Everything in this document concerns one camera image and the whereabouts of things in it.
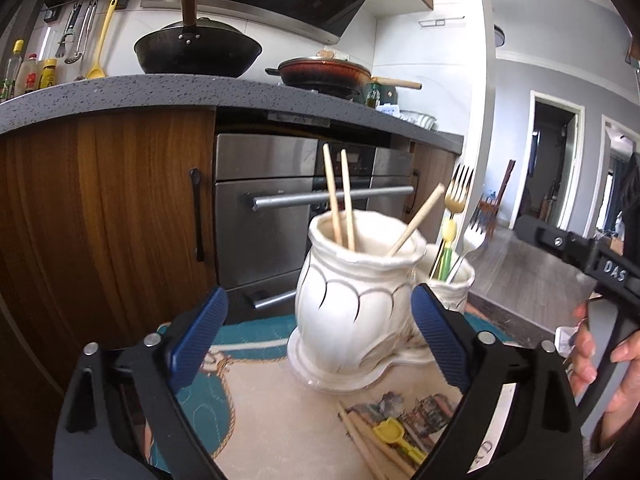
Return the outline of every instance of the hand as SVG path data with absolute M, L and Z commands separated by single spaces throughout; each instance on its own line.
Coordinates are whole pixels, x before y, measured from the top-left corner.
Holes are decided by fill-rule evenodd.
M 587 316 L 586 305 L 577 306 L 574 310 L 574 316 L 584 319 Z M 574 395 L 579 394 L 596 379 L 597 371 L 590 361 L 595 351 L 595 341 L 587 329 L 587 324 L 581 323 L 575 338 L 575 348 L 571 354 L 574 371 L 571 373 L 569 382 Z M 597 442 L 600 450 L 612 446 L 618 439 L 640 402 L 640 331 L 620 343 L 611 352 L 609 358 L 613 363 L 631 361 L 631 364 L 602 417 L 602 426 Z

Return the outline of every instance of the wooden floor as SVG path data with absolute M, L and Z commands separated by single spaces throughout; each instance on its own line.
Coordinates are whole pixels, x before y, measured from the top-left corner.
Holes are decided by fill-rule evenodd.
M 469 261 L 476 269 L 471 287 L 476 296 L 549 332 L 576 323 L 571 311 L 589 297 L 595 284 L 574 267 L 521 242 L 505 228 L 497 228 L 494 238 L 485 241 Z

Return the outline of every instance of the white door frame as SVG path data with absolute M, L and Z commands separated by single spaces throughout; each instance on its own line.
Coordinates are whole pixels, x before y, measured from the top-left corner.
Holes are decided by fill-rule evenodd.
M 580 180 L 580 168 L 582 167 L 582 151 L 584 149 L 584 106 L 577 105 L 575 103 L 565 101 L 559 97 L 555 97 L 541 92 L 531 91 L 531 99 L 529 104 L 529 127 L 527 129 L 527 142 L 525 143 L 524 154 L 522 156 L 522 168 L 520 170 L 520 179 L 518 181 L 518 190 L 516 192 L 516 200 L 514 202 L 513 211 L 511 212 L 511 222 L 509 229 L 513 229 L 518 218 L 518 211 L 520 210 L 520 202 L 522 201 L 522 194 L 524 192 L 524 186 L 527 181 L 527 170 L 529 169 L 529 156 L 531 154 L 531 143 L 533 140 L 533 124 L 536 115 L 536 102 L 555 106 L 556 108 L 562 108 L 578 116 L 578 132 L 575 142 L 574 151 L 574 163 L 569 174 L 569 189 L 567 192 L 564 207 L 560 215 L 560 228 L 567 229 L 569 225 L 569 218 L 571 212 L 574 209 L 575 195 L 578 191 L 578 181 Z
M 600 154 L 598 156 L 598 173 L 596 175 L 596 187 L 595 187 L 595 193 L 593 195 L 593 199 L 591 200 L 589 217 L 587 218 L 587 223 L 584 226 L 584 233 L 582 234 L 582 236 L 584 237 L 591 236 L 591 232 L 597 220 L 596 209 L 600 210 L 598 203 L 602 202 L 602 198 L 599 195 L 600 195 L 600 184 L 602 182 L 602 168 L 604 167 L 604 163 L 605 163 L 604 144 L 605 144 L 605 138 L 607 135 L 606 123 L 610 123 L 613 126 L 615 126 L 618 130 L 621 130 L 622 132 L 624 132 L 627 137 L 629 137 L 633 142 L 636 143 L 636 150 L 640 150 L 640 134 L 636 133 L 631 128 L 616 121 L 615 119 L 611 119 L 606 115 L 602 116 L 602 129 L 600 131 Z

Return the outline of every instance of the ceramic base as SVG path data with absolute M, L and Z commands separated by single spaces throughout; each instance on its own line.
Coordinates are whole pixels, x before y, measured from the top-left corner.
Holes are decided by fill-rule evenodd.
M 287 343 L 287 359 L 294 373 L 309 386 L 331 393 L 347 393 L 366 388 L 377 381 L 391 365 L 425 365 L 435 361 L 431 350 L 409 348 L 382 359 L 373 370 L 354 374 L 332 374 L 315 366 L 305 355 L 300 330 L 296 328 Z

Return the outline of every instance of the gray speckled countertop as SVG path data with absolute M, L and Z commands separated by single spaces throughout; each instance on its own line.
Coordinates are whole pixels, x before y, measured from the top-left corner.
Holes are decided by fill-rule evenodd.
M 53 86 L 0 105 L 0 134 L 53 118 L 146 106 L 254 108 L 301 114 L 372 128 L 457 154 L 463 137 L 425 130 L 343 99 L 243 79 L 185 74 L 143 74 Z

